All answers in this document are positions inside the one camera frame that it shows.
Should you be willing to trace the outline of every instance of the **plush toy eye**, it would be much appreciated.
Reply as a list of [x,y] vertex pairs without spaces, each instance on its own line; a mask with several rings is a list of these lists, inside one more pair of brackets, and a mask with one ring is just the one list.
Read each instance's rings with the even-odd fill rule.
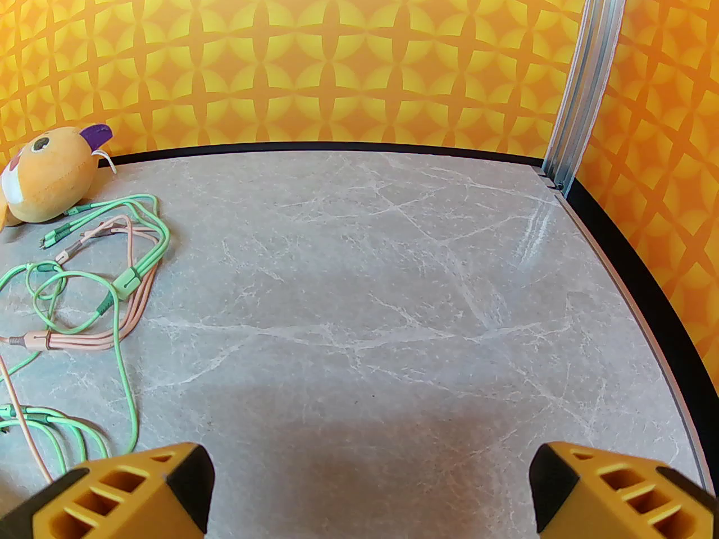
[[33,152],[39,152],[39,151],[41,151],[41,149],[44,149],[44,147],[46,147],[47,144],[49,144],[48,137],[38,138],[34,142],[32,150],[33,150]]

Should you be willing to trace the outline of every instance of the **stuffed animal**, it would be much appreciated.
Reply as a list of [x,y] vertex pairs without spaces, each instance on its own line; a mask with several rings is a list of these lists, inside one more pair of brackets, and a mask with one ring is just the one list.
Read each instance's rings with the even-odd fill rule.
[[80,130],[57,128],[23,146],[2,172],[0,231],[23,221],[46,221],[75,205],[87,193],[97,170],[98,149],[112,137],[105,124]]

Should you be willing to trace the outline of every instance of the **gray marble surface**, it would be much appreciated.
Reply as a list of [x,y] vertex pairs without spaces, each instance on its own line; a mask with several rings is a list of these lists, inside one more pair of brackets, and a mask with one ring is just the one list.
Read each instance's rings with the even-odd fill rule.
[[[93,188],[141,192],[162,200],[172,247],[123,348],[139,448],[207,447],[210,537],[526,539],[544,441],[697,477],[639,326],[531,168],[277,152],[126,165]],[[51,257],[47,230],[0,234],[0,267]],[[69,267],[116,274],[123,257],[105,238]],[[62,319],[103,296],[73,284]],[[18,282],[0,295],[0,333],[33,322]],[[24,403],[124,444],[111,351],[46,354],[16,378]],[[7,510],[43,482],[18,429],[0,444]]]

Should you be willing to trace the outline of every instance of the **purple ear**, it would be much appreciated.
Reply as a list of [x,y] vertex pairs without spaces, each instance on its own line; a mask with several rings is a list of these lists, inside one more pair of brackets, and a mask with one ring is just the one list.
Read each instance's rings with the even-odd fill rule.
[[80,136],[85,138],[88,146],[90,146],[90,149],[94,152],[112,137],[112,130],[110,126],[106,126],[105,124],[93,124],[83,129],[80,132]]

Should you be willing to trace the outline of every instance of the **orange wall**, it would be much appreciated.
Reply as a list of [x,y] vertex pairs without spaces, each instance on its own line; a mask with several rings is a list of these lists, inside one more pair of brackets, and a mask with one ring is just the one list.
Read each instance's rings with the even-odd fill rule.
[[719,0],[627,0],[579,178],[632,243],[719,390]]
[[0,164],[104,121],[114,154],[240,141],[541,157],[584,0],[0,0]]

